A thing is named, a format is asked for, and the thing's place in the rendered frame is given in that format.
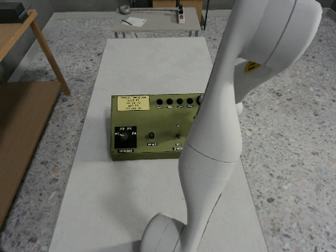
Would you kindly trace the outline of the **olive green control panel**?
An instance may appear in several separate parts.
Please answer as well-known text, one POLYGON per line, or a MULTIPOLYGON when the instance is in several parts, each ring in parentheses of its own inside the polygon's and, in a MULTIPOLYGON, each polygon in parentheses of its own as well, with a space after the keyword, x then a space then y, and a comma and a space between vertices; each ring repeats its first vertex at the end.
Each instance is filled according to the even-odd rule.
POLYGON ((179 159, 202 95, 112 95, 112 160, 179 159))

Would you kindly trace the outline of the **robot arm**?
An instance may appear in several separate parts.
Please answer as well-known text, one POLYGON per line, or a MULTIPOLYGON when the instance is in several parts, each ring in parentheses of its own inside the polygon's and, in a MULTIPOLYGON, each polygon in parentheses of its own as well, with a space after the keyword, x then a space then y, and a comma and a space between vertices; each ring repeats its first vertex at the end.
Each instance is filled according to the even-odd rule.
POLYGON ((157 213, 144 230, 140 252, 197 251, 241 155, 238 115, 243 100, 303 55, 318 30, 321 13, 316 0, 235 1, 179 157, 187 225, 157 213), (237 58, 247 61, 235 66, 237 58))

